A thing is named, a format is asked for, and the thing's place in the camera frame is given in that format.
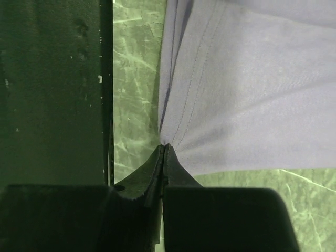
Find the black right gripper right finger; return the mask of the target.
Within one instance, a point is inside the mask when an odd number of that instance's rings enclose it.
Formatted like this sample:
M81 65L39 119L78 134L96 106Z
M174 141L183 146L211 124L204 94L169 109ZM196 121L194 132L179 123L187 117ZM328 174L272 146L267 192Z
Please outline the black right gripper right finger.
M164 149L166 251L299 251L280 195L270 188L203 187Z

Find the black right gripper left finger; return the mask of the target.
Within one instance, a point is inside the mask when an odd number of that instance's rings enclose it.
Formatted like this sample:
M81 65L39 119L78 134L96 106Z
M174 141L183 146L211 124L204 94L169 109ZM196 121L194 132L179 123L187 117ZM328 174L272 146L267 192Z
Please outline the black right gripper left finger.
M154 251L163 146L113 186L14 184L1 192L1 251Z

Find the purple t shirt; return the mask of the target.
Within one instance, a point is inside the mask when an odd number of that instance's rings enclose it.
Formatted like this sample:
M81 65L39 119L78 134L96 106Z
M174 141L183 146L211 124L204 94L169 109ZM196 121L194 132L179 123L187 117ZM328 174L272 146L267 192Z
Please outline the purple t shirt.
M335 167L335 1L168 1L158 127L192 175Z

